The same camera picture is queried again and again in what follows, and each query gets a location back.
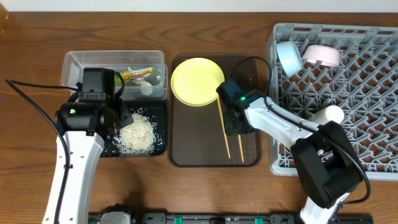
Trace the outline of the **white bowl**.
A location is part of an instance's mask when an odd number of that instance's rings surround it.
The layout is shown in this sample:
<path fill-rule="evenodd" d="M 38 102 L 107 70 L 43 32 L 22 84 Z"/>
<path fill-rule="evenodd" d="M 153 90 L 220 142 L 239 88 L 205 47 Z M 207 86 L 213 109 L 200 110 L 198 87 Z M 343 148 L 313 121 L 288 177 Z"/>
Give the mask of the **white bowl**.
<path fill-rule="evenodd" d="M 310 45 L 302 58 L 314 64 L 321 61 L 321 65 L 327 67 L 338 67 L 340 64 L 339 51 L 324 45 Z"/>

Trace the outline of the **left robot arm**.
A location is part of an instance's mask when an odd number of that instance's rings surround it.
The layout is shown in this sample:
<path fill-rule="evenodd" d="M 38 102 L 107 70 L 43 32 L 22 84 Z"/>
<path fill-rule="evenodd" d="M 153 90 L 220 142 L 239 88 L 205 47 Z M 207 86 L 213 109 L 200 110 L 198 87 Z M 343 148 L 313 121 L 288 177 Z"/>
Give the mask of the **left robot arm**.
<path fill-rule="evenodd" d="M 88 223 L 96 166 L 115 128 L 133 122 L 122 99 L 107 105 L 67 102 L 56 113 L 61 130 L 57 161 L 43 223 Z"/>

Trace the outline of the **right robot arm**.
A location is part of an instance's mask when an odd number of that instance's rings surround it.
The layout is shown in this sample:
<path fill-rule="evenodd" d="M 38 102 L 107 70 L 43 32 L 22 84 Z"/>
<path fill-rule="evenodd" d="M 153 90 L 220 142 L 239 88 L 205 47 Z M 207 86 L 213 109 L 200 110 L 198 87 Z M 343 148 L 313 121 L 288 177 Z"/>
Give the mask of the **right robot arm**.
<path fill-rule="evenodd" d="M 369 179 L 343 128 L 334 121 L 318 124 L 281 108 L 258 90 L 217 89 L 233 124 L 264 131 L 289 148 L 307 201 L 303 223 L 332 223 L 348 195 Z"/>

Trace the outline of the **yellow green snack wrapper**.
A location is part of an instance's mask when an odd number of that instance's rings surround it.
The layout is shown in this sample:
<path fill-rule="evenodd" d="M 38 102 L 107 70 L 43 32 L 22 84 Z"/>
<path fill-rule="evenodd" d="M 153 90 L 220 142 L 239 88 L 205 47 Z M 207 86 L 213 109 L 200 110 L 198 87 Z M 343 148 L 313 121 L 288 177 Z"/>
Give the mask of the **yellow green snack wrapper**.
<path fill-rule="evenodd" d="M 124 83 L 132 82 L 133 80 L 140 80 L 155 72 L 155 67 L 147 67 L 133 70 L 130 67 L 127 68 L 127 71 L 121 72 Z"/>

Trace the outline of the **rice and nuts leftovers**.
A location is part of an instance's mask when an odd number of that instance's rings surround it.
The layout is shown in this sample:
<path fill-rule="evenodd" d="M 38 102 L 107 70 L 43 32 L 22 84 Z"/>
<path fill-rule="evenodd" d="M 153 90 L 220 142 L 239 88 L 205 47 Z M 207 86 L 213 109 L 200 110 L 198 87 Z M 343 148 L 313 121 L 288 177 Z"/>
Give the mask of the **rice and nuts leftovers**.
<path fill-rule="evenodd" d="M 121 129 L 111 141 L 121 156 L 157 156 L 164 151 L 161 131 L 158 133 L 156 115 L 148 108 L 130 109 L 133 122 Z"/>

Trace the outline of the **light blue bowl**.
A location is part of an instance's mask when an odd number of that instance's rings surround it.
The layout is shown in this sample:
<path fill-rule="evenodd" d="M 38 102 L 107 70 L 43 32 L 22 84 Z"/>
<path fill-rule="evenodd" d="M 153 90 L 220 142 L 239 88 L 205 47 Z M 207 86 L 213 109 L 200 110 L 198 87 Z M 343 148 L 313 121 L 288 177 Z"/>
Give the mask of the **light blue bowl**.
<path fill-rule="evenodd" d="M 303 68 L 302 58 L 297 46 L 292 42 L 276 44 L 277 56 L 287 77 L 291 77 Z"/>

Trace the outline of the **white cup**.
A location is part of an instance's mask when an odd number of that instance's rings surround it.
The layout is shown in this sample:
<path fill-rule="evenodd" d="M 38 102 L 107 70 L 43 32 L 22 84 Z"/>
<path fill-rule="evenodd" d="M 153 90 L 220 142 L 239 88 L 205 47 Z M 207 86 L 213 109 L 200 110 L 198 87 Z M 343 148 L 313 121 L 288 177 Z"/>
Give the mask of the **white cup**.
<path fill-rule="evenodd" d="M 320 125 L 325 125 L 330 121 L 341 124 L 341 122 L 344 120 L 344 117 L 345 114 L 340 107 L 336 105 L 330 105 L 320 111 L 317 111 L 310 121 Z"/>

